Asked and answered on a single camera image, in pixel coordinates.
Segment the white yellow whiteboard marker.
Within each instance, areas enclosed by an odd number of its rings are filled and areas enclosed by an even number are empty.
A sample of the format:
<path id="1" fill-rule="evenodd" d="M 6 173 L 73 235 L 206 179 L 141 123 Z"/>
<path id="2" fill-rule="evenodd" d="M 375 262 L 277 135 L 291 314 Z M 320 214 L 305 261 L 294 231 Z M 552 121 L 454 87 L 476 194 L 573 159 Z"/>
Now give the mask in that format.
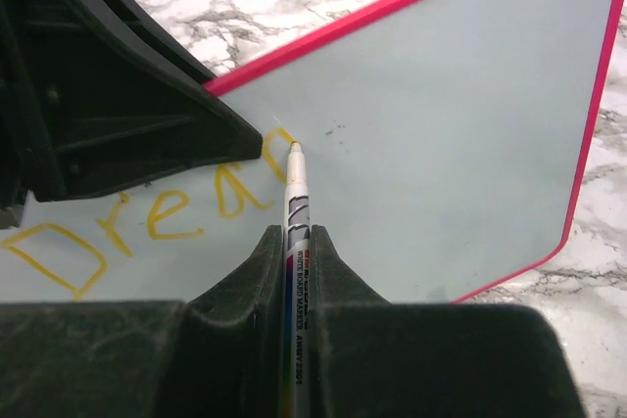
<path id="1" fill-rule="evenodd" d="M 284 193 L 282 417 L 309 417 L 309 274 L 310 198 L 306 160 L 298 142 L 290 145 Z"/>

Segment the pink framed whiteboard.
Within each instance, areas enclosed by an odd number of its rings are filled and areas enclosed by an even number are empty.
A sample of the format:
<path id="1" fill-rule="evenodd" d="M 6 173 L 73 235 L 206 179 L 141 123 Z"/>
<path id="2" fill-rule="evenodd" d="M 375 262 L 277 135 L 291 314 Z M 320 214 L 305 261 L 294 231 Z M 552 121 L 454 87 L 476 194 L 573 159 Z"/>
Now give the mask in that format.
<path id="1" fill-rule="evenodd" d="M 564 245 L 623 0 L 379 0 L 218 78 L 259 159 L 120 196 L 30 202 L 3 302 L 191 300 L 281 221 L 289 145 L 311 215 L 393 302 L 454 301 Z"/>

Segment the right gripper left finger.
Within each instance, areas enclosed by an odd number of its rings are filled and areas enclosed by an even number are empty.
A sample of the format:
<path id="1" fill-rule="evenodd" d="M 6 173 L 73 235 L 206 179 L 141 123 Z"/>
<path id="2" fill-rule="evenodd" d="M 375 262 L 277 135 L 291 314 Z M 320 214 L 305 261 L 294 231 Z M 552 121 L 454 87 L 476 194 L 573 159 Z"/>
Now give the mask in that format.
<path id="1" fill-rule="evenodd" d="M 192 302 L 1 308 L 5 417 L 274 417 L 282 235 Z"/>

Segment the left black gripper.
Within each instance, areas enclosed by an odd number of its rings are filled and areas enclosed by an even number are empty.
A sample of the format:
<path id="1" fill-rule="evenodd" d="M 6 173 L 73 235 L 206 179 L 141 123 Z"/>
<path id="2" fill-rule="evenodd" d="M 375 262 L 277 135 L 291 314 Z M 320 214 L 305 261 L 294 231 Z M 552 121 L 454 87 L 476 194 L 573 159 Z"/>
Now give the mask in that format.
<path id="1" fill-rule="evenodd" d="M 212 73 L 134 0 L 1 0 L 1 227 L 27 193 L 87 199 L 190 168 L 250 161 L 263 138 Z M 47 120 L 41 80 L 56 93 Z"/>

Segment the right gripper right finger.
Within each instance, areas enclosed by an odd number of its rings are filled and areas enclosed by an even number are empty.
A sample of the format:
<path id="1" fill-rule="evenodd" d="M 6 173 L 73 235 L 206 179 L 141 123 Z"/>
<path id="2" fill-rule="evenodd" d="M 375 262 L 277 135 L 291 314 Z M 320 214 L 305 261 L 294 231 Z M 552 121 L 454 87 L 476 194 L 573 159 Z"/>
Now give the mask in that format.
<path id="1" fill-rule="evenodd" d="M 555 331 L 510 303 L 383 300 L 311 240 L 314 417 L 581 417 L 584 406 Z"/>

